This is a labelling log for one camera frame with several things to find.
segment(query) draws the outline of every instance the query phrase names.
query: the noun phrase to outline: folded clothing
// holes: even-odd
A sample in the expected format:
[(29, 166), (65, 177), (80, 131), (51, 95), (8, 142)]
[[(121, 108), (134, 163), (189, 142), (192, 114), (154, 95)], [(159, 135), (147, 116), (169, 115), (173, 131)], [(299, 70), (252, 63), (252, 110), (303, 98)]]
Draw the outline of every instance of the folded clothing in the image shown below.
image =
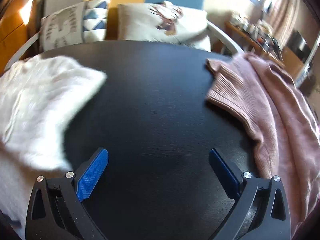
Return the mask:
[(18, 61), (0, 78), (0, 209), (22, 239), (34, 181), (72, 170), (64, 131), (105, 79), (64, 56)]
[(260, 176), (281, 177), (293, 236), (320, 195), (320, 133), (305, 98), (288, 73), (251, 53), (230, 64), (208, 59), (208, 67), (215, 75), (208, 100), (238, 118), (257, 142)]

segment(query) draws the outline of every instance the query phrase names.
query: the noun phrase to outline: blue gripper pad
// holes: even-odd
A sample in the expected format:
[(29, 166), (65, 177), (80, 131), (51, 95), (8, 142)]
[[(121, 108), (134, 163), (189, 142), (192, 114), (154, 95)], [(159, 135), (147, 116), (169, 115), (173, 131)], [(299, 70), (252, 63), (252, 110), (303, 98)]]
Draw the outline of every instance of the blue gripper pad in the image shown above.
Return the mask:
[(216, 149), (209, 152), (209, 163), (218, 177), (228, 198), (238, 200), (240, 198), (240, 181), (229, 168), (226, 161), (220, 156)]
[(75, 191), (80, 202), (90, 197), (107, 164), (108, 151), (99, 148), (89, 161), (83, 163), (76, 171)]

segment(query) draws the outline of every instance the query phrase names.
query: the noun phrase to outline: white garment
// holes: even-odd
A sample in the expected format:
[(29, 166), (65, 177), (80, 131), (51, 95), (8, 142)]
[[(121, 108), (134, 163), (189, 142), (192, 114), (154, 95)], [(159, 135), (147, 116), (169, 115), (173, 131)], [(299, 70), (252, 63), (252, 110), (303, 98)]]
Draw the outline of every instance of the white garment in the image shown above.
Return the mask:
[(15, 229), (22, 239), (37, 176), (72, 170), (64, 131), (105, 79), (64, 56), (18, 61), (0, 78), (0, 209), (20, 221)]

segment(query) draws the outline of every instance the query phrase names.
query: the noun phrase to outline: black leather surface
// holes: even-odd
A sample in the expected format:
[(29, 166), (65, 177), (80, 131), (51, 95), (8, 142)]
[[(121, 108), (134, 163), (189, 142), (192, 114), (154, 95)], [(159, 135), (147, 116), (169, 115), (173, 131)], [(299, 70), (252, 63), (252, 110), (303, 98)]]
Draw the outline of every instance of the black leather surface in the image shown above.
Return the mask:
[(72, 45), (43, 55), (71, 56), (108, 75), (65, 134), (74, 169), (98, 147), (109, 152), (108, 167), (84, 201), (105, 236), (207, 240), (233, 205), (209, 165), (209, 150), (219, 147), (242, 171), (255, 171), (253, 142), (242, 125), (205, 101), (213, 81), (206, 58), (230, 59), (138, 41)]

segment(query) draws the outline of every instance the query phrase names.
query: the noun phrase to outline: textured blue pad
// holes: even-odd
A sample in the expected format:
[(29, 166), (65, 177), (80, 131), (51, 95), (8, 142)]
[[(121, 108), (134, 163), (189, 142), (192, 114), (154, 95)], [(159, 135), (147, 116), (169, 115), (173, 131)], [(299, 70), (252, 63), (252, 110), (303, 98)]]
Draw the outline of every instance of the textured blue pad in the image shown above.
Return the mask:
[(76, 194), (80, 202), (90, 197), (107, 164), (108, 151), (102, 149), (78, 180)]
[(240, 182), (215, 149), (209, 152), (209, 163), (227, 196), (238, 200), (240, 198)]

